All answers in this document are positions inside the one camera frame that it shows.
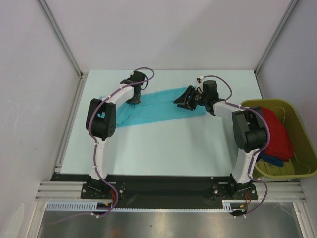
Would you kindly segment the turquoise t shirt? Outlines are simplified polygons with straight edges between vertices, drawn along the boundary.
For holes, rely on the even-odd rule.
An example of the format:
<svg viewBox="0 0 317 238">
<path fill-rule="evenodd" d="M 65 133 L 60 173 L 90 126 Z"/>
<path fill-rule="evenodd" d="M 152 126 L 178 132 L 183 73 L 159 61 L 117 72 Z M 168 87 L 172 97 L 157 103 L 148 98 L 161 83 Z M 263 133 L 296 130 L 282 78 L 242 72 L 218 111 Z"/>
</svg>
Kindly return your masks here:
<svg viewBox="0 0 317 238">
<path fill-rule="evenodd" d="M 204 116 L 205 107 L 197 106 L 190 111 L 177 107 L 173 102 L 180 97 L 186 88 L 175 88 L 141 96 L 141 103 L 122 104 L 116 110 L 116 126 L 118 128 L 167 120 Z"/>
</svg>

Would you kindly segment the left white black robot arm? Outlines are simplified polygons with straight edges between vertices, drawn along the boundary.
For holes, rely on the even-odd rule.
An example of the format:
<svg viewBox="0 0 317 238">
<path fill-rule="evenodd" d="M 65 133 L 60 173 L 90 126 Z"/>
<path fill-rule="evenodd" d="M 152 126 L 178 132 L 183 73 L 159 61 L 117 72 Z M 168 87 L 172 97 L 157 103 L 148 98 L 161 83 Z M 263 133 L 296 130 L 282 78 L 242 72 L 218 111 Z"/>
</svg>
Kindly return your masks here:
<svg viewBox="0 0 317 238">
<path fill-rule="evenodd" d="M 141 102 L 142 85 L 147 84 L 147 77 L 139 70 L 133 71 L 127 79 L 120 82 L 119 87 L 101 99 L 90 101 L 86 129 L 93 139 L 93 165 L 87 180 L 87 186 L 98 198 L 109 194 L 109 185 L 104 183 L 108 176 L 104 148 L 116 131 L 116 110 L 124 103 L 137 105 Z"/>
</svg>

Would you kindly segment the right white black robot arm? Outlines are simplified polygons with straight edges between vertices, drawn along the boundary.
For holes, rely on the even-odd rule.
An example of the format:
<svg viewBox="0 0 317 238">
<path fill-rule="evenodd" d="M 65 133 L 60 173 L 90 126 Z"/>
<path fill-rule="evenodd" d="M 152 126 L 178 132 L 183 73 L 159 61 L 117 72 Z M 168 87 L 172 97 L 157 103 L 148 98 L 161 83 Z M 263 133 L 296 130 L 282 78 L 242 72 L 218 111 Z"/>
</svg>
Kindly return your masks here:
<svg viewBox="0 0 317 238">
<path fill-rule="evenodd" d="M 213 194 L 214 197 L 241 200 L 255 193 L 253 170 L 258 154 L 270 141 L 268 125 L 260 107 L 243 107 L 220 98 L 215 80 L 202 77 L 197 82 L 196 87 L 188 86 L 174 104 L 191 111 L 203 106 L 209 114 L 221 117 L 227 124 L 238 147 L 237 160 L 224 191 L 216 186 Z"/>
</svg>

